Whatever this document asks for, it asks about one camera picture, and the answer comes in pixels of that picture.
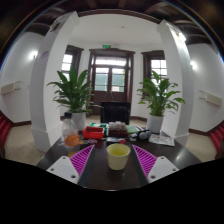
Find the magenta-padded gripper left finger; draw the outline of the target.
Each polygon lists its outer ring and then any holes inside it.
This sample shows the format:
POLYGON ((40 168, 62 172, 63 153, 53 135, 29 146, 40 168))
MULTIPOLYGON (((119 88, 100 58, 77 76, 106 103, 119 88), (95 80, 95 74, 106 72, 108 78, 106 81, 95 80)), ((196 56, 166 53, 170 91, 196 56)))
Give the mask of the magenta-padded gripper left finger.
POLYGON ((71 157, 61 156, 47 171, 67 181, 77 184, 87 165, 94 145, 90 145, 71 157))

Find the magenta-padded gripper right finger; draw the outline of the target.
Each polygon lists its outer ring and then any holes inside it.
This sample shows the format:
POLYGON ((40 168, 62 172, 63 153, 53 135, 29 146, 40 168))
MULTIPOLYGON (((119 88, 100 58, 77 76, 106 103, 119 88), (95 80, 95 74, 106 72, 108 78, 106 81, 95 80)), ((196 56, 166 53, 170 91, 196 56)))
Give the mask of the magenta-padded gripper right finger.
POLYGON ((150 152, 134 145, 140 166, 149 183, 153 183, 163 177, 178 171, 178 168, 165 156, 156 157, 150 152))

